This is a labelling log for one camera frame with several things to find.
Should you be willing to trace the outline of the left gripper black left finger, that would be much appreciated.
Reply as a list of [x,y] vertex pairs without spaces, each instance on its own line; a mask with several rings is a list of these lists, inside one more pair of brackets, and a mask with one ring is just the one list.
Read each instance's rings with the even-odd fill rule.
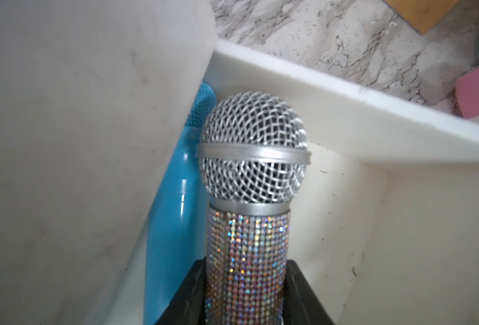
[[206,324],[206,258],[195,261],[156,325]]

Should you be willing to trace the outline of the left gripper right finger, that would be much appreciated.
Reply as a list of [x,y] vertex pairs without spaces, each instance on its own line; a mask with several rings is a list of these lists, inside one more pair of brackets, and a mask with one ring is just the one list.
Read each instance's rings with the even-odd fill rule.
[[286,267],[283,323],[334,325],[294,260],[288,260]]

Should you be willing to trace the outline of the blue toy microphone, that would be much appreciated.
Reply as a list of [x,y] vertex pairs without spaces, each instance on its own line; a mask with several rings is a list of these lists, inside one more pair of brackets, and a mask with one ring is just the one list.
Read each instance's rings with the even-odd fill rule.
[[201,182],[197,145],[216,96],[200,85],[148,216],[144,324],[155,324],[194,261],[205,254],[208,193]]

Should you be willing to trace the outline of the white drawer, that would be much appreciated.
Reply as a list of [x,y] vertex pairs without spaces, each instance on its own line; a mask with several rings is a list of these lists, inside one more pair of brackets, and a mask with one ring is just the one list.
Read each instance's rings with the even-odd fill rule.
[[338,324],[479,324],[479,125],[226,41],[112,39],[105,74],[263,90],[304,120],[289,256]]

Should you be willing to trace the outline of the rhinestone silver microphone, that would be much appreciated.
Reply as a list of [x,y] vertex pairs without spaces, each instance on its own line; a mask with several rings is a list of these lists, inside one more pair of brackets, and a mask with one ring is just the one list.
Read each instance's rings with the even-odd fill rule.
[[290,204],[311,162],[296,111],[263,92],[218,103],[197,158],[209,194],[207,324],[280,324]]

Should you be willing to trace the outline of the white plastic drawer cabinet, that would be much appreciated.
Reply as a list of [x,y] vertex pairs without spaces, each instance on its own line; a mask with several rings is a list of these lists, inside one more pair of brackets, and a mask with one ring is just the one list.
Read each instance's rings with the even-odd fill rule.
[[0,1],[0,324],[99,324],[217,40],[208,1]]

